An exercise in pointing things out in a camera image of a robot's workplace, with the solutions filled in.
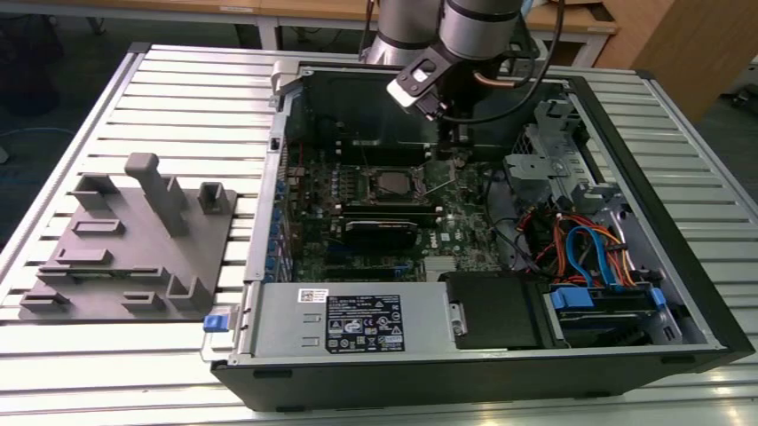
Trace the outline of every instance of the wire bundle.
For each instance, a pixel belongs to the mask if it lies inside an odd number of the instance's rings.
[[[565,234],[560,227],[561,221],[571,221],[577,226]],[[565,215],[557,214],[555,223],[552,225],[552,244],[551,246],[555,247],[556,250],[556,257],[557,257],[557,276],[564,276],[565,269],[568,264],[572,268],[580,273],[579,276],[572,276],[567,278],[568,282],[576,283],[576,281],[581,281],[583,283],[592,282],[595,286],[599,283],[592,280],[588,272],[581,268],[579,263],[573,258],[573,236],[576,233],[584,232],[588,233],[592,237],[592,241],[595,243],[595,251],[597,254],[597,264],[600,268],[600,273],[603,275],[603,281],[605,285],[612,286],[615,284],[620,284],[623,287],[633,287],[635,281],[631,278],[631,273],[628,271],[628,254],[625,250],[625,246],[623,245],[621,241],[609,233],[607,228],[597,225],[592,222],[588,218],[577,216],[577,215]],[[617,250],[607,250],[605,244],[600,241],[600,236],[607,239],[612,244],[615,244],[619,249]],[[612,265],[612,273],[607,268],[605,261]]]

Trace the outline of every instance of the aluminum slat surface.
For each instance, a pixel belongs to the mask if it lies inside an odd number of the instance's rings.
[[[280,58],[352,61],[346,55],[154,45],[112,89],[54,199],[0,285],[0,424],[485,424],[568,426],[668,422],[744,426],[758,416],[758,356],[699,375],[677,375],[615,398],[537,400],[382,410],[253,413],[216,382],[208,362],[224,359],[232,335],[196,323],[29,326],[17,301],[35,279],[78,204],[65,194],[82,172],[112,173],[117,185],[132,151],[156,152],[161,172],[182,187],[222,182],[241,198],[228,235],[216,304],[240,300],[248,235],[254,224],[261,161],[273,108],[269,74]],[[555,68],[589,82],[657,196],[716,289],[758,343],[758,225],[701,146],[636,74]],[[612,181],[599,147],[588,150]]]

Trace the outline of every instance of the blue cable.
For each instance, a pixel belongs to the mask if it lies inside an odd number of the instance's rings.
[[[603,240],[600,239],[600,235],[595,232],[593,229],[587,228],[585,226],[576,226],[569,232],[568,236],[565,237],[565,255],[568,257],[568,263],[573,267],[576,271],[581,274],[587,281],[587,287],[592,286],[592,276],[589,272],[581,268],[576,259],[573,258],[573,236],[579,231],[587,231],[589,236],[592,237],[592,242],[595,243],[595,251],[596,251],[596,262],[600,265],[600,275],[603,275],[603,281],[605,282],[607,286],[616,285],[616,277],[611,272],[611,268],[607,267],[605,261],[605,246],[603,245]]]
[[[525,0],[523,2],[523,6],[520,7],[520,14],[523,15],[523,18],[525,19],[525,15],[529,14],[531,12],[531,5],[533,4],[533,0]]]
[[[74,136],[76,133],[68,129],[60,129],[57,127],[29,127],[27,129],[15,129],[15,130],[10,130],[6,131],[5,133],[0,133],[0,138],[3,138],[5,136],[11,136],[14,134],[18,133],[26,133],[29,131],[50,131],[50,132],[56,132],[56,133],[65,133],[66,135]]]

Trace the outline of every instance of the floor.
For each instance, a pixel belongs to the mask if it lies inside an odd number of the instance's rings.
[[[60,94],[60,104],[47,114],[19,118],[0,107],[0,134],[5,130],[27,127],[58,127],[76,130],[100,95],[129,44],[145,41],[161,44],[214,47],[257,46],[257,31],[230,25],[182,22],[106,20],[104,35],[93,35],[82,18],[56,18],[56,33],[65,56],[47,69],[49,78]],[[298,43],[290,28],[282,29],[284,48],[298,51],[354,53],[360,42],[358,31],[322,29],[305,34]],[[697,129],[740,180],[753,199],[758,199],[758,172],[753,162],[758,147],[758,116],[735,110],[720,99]],[[43,184],[57,158],[69,142],[62,133],[25,133],[0,140],[10,158],[0,165],[0,248],[9,238],[17,221]]]

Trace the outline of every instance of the power supply label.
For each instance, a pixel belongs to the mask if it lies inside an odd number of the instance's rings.
[[[328,296],[329,353],[400,352],[405,350],[400,296]]]

